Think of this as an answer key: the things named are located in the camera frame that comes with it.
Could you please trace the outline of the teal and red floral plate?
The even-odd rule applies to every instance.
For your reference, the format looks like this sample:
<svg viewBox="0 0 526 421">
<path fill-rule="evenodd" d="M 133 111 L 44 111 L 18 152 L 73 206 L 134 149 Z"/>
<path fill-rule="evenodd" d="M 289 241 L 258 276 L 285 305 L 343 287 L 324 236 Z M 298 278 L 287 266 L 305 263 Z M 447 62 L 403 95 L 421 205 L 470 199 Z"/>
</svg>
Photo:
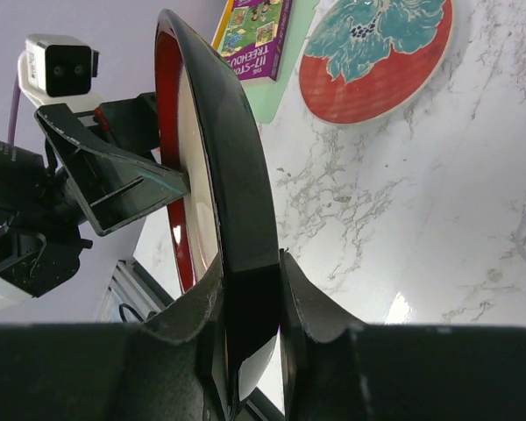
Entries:
<svg viewBox="0 0 526 421">
<path fill-rule="evenodd" d="M 299 67 L 308 110 L 333 125 L 381 118 L 410 101 L 451 44 L 451 1 L 338 1 L 309 37 Z"/>
</svg>

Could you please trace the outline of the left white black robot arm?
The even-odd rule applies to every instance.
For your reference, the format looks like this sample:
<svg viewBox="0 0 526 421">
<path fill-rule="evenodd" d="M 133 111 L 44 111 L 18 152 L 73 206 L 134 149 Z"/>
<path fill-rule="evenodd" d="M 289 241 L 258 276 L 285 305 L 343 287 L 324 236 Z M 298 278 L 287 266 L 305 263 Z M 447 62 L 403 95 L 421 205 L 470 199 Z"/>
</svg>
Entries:
<svg viewBox="0 0 526 421">
<path fill-rule="evenodd" d="M 38 154 L 0 141 L 0 279 L 40 297 L 72 278 L 92 243 L 186 196 L 188 177 L 159 164 L 155 96 L 74 112 L 44 105 Z"/>
</svg>

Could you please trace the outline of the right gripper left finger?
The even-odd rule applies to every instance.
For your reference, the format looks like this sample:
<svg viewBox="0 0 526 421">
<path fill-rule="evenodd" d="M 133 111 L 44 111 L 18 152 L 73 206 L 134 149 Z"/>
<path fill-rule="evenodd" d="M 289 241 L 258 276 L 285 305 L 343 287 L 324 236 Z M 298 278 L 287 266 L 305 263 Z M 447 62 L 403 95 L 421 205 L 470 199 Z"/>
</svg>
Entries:
<svg viewBox="0 0 526 421">
<path fill-rule="evenodd" d="M 0 420 L 200 420 L 202 332 L 222 269 L 143 324 L 0 325 Z"/>
</svg>

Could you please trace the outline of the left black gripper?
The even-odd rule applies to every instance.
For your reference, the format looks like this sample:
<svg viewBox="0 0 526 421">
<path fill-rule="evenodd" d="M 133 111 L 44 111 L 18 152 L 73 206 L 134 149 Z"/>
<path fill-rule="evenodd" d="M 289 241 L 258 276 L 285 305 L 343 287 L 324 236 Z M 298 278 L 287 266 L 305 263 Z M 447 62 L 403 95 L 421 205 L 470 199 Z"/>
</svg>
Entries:
<svg viewBox="0 0 526 421">
<path fill-rule="evenodd" d="M 72 112 L 39 107 L 44 153 L 0 141 L 0 280 L 40 297 L 78 272 L 108 235 L 188 194 L 188 177 L 159 164 L 153 94 Z"/>
</svg>

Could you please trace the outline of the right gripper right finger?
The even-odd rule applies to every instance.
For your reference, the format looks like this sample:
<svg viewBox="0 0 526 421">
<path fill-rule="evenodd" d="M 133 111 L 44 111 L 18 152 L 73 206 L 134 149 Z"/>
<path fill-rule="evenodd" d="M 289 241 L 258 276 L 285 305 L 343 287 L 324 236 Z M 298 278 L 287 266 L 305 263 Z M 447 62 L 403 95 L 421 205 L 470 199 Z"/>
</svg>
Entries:
<svg viewBox="0 0 526 421">
<path fill-rule="evenodd" d="M 526 328 L 371 325 L 281 253 L 289 420 L 526 420 Z"/>
</svg>

